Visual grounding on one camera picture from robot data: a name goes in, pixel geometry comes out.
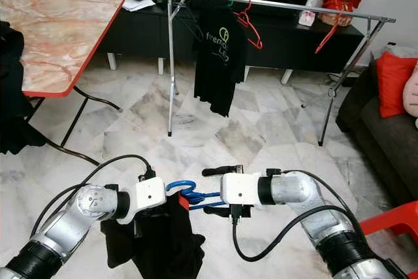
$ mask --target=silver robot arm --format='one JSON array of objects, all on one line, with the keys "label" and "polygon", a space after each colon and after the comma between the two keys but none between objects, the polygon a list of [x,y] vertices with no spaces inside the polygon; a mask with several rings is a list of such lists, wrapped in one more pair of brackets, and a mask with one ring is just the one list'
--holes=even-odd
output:
[{"label": "silver robot arm", "polygon": [[[326,205],[317,182],[298,171],[279,176],[225,174],[221,181],[221,198],[235,205],[287,204],[298,215]],[[301,225],[334,279],[407,278],[393,275],[375,258],[341,212],[317,212],[302,220]]]},{"label": "silver robot arm", "polygon": [[129,223],[135,214],[165,203],[165,185],[155,177],[116,191],[90,184],[49,218],[5,268],[0,279],[49,279],[72,256],[98,220]]}]

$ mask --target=metal rack pole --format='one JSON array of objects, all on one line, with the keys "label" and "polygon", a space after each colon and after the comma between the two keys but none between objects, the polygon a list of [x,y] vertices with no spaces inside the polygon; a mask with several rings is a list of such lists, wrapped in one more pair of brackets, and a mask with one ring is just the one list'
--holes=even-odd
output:
[{"label": "metal rack pole", "polygon": [[167,18],[169,22],[169,50],[170,50],[170,108],[169,108],[169,131],[168,136],[172,135],[172,108],[174,104],[174,92],[178,94],[176,87],[176,76],[174,74],[174,46],[172,41],[172,21],[176,14],[184,5],[185,0],[181,0],[177,4],[176,10],[172,13],[172,0],[167,0]]},{"label": "metal rack pole", "polygon": [[169,50],[170,50],[170,109],[169,109],[169,137],[172,133],[172,106],[174,102],[174,48],[172,43],[172,20],[171,20],[172,0],[167,1],[167,14],[169,19]]},{"label": "metal rack pole", "polygon": [[[235,3],[248,3],[248,0],[233,0],[233,1]],[[326,8],[307,7],[307,6],[302,6],[302,5],[293,5],[290,3],[278,3],[275,1],[267,1],[267,0],[251,0],[251,4],[261,5],[261,6],[266,6],[266,7],[286,8],[286,9],[293,9],[293,10],[309,10],[312,12],[324,12],[324,13],[334,13],[334,14],[343,13],[344,16],[352,16],[354,18],[371,19],[371,20],[391,22],[391,23],[396,22],[396,19],[386,18],[384,16],[373,16],[370,14],[361,14],[361,13],[332,10],[332,9],[326,9]]]},{"label": "metal rack pole", "polygon": [[368,34],[363,38],[363,41],[360,43],[359,47],[354,52],[354,55],[350,58],[351,62],[344,69],[340,79],[328,91],[330,102],[329,102],[329,105],[328,105],[328,108],[327,108],[327,111],[325,113],[325,117],[322,123],[321,134],[318,140],[318,145],[322,146],[324,143],[325,133],[327,132],[329,116],[331,115],[332,105],[334,104],[335,97],[337,96],[338,88],[340,88],[342,82],[346,79],[347,75],[353,70],[354,66],[360,60],[361,56],[364,54],[366,49],[370,46],[370,43],[374,40],[374,38],[376,37],[376,35],[379,33],[379,31],[384,25],[385,25],[385,22],[379,21],[376,24],[376,26],[373,28],[373,31],[371,33],[368,32]]},{"label": "metal rack pole", "polygon": [[[237,3],[248,3],[248,0],[233,0],[233,1]],[[172,109],[173,109],[173,102],[174,102],[174,90],[176,89],[176,79],[174,75],[174,48],[173,48],[173,41],[172,41],[172,20],[174,19],[178,11],[181,9],[181,7],[184,5],[184,2],[185,0],[180,1],[174,13],[172,13],[172,0],[168,0],[167,2],[167,15],[168,15],[168,23],[169,23],[170,77],[171,77],[170,79],[169,137],[172,135]],[[331,113],[332,105],[334,103],[338,88],[341,86],[342,82],[350,73],[350,71],[354,68],[356,63],[360,60],[361,56],[364,54],[366,49],[369,47],[370,43],[376,37],[377,33],[379,33],[383,25],[386,22],[395,23],[396,19],[386,18],[384,16],[372,16],[369,14],[360,14],[360,13],[332,10],[332,9],[326,9],[326,8],[315,8],[315,7],[307,7],[307,6],[301,6],[301,5],[292,5],[289,3],[278,3],[278,2],[266,1],[266,0],[251,0],[251,4],[267,6],[267,7],[287,8],[287,9],[293,9],[293,10],[309,10],[312,12],[325,12],[325,13],[333,13],[333,14],[344,13],[345,16],[367,19],[367,27],[368,27],[367,34],[364,36],[363,41],[360,43],[359,47],[350,57],[349,65],[345,67],[345,69],[343,70],[343,74],[341,78],[339,79],[339,81],[335,84],[333,88],[329,90],[328,95],[330,97],[330,104],[328,106],[327,112],[325,113],[322,130],[320,134],[320,139],[318,141],[318,145],[322,146],[323,140],[325,138],[327,126],[328,126],[328,121],[329,121],[329,116]],[[370,32],[371,20],[378,21],[377,25],[375,26],[372,32]]]}]

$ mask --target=red clothes hanger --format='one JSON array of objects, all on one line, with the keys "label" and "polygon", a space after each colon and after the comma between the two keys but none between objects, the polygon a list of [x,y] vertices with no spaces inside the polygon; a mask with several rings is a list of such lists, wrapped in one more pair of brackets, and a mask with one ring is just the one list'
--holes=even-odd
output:
[{"label": "red clothes hanger", "polygon": [[234,12],[234,14],[236,15],[236,19],[238,20],[238,22],[240,22],[240,24],[245,28],[250,27],[253,30],[253,32],[255,33],[255,36],[257,37],[257,42],[253,42],[251,39],[247,39],[247,41],[251,45],[256,47],[257,49],[262,49],[263,48],[263,42],[261,41],[260,34],[257,31],[257,29],[254,27],[254,25],[250,22],[248,14],[247,14],[247,11],[250,8],[251,8],[251,0],[248,0],[247,8],[245,8],[244,11],[242,11],[240,13]]},{"label": "red clothes hanger", "polygon": [[327,36],[322,40],[322,42],[319,44],[319,46],[316,48],[315,55],[324,47],[324,45],[329,41],[329,39],[334,35],[335,31],[338,27],[338,20],[341,18],[341,12],[337,14],[335,17],[335,23],[332,26],[331,30],[328,32]]}]

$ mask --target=black cabinet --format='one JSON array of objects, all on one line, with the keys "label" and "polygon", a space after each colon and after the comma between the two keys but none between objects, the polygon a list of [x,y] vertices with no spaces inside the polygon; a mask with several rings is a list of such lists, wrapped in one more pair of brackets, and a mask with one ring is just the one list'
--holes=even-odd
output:
[{"label": "black cabinet", "polygon": [[[197,19],[199,12],[194,11],[193,15]],[[315,55],[316,48],[331,26],[316,20],[312,27],[304,27],[298,25],[297,16],[280,18],[250,13],[250,18],[264,44],[261,50],[248,44],[246,64],[250,66],[339,73],[363,37],[353,26],[339,27]],[[173,21],[175,60],[193,60],[195,57],[192,51],[194,36],[189,28],[195,29],[195,23],[181,10]],[[122,9],[99,49],[168,59],[167,12],[157,6],[136,12]]]}]

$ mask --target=gray sofa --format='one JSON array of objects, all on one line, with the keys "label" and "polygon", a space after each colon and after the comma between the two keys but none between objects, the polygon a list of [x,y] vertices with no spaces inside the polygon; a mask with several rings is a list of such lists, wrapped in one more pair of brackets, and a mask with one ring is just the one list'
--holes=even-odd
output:
[{"label": "gray sofa", "polygon": [[395,205],[418,200],[415,120],[409,114],[381,118],[376,61],[360,75],[336,120],[341,131],[349,132],[366,154]]}]

